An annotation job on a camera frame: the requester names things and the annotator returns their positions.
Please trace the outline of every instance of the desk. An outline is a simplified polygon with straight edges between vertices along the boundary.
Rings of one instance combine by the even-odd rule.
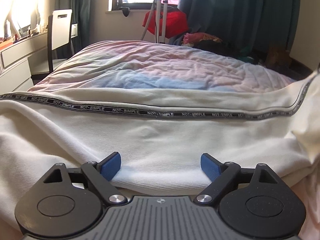
[[[46,46],[47,33],[44,32],[0,50],[0,94],[27,91],[33,86],[31,59],[39,52],[46,54]]]

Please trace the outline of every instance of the metal screw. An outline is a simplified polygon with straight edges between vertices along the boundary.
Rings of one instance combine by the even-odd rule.
[[[199,195],[197,196],[197,201],[201,203],[208,203],[212,200],[212,197],[209,195]]]
[[[112,203],[121,203],[125,200],[125,197],[122,195],[112,195],[109,198],[109,201]]]

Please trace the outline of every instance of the green curtain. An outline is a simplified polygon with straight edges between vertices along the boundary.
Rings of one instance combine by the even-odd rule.
[[[180,0],[193,32],[205,32],[236,48],[291,49],[300,0]]]
[[[75,53],[89,45],[89,20],[90,20],[90,4],[91,0],[56,0],[55,10],[72,9],[71,23],[78,24],[78,36],[72,39]],[[61,52],[57,50],[58,56],[61,57]]]

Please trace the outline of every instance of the red bag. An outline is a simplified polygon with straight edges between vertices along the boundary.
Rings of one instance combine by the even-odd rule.
[[[146,26],[149,13],[150,12],[147,12],[146,16],[144,17],[144,21],[142,25],[143,27]],[[160,31],[159,31],[160,36],[162,35],[162,15],[163,15],[163,12],[161,12],[160,26],[157,26],[157,28],[160,28]],[[156,32],[155,25],[156,25],[156,12],[154,11],[148,27],[148,31],[150,31],[152,34],[155,34]],[[170,9],[167,13],[165,37],[169,39],[173,36],[176,36],[188,30],[189,28],[188,28],[188,22],[187,22],[187,15],[177,8]]]

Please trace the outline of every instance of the white fabric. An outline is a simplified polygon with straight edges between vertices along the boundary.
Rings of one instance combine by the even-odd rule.
[[[75,88],[44,95],[70,103],[147,109],[212,111],[240,109],[260,113],[296,104],[307,80],[265,94],[197,90]],[[113,184],[145,194],[195,195],[209,183],[200,156],[253,168],[267,163],[293,186],[317,166],[320,150],[320,76],[311,83],[299,110],[291,117],[261,121],[169,119],[88,113],[46,104],[0,100],[0,228],[18,230],[14,208],[22,195],[55,163],[76,167],[101,161],[113,151],[122,167]],[[16,239],[16,231],[1,232]]]
[[[300,237],[304,240],[320,239],[320,169],[316,169],[299,181],[291,189],[304,203],[307,210],[306,220],[301,228]]]

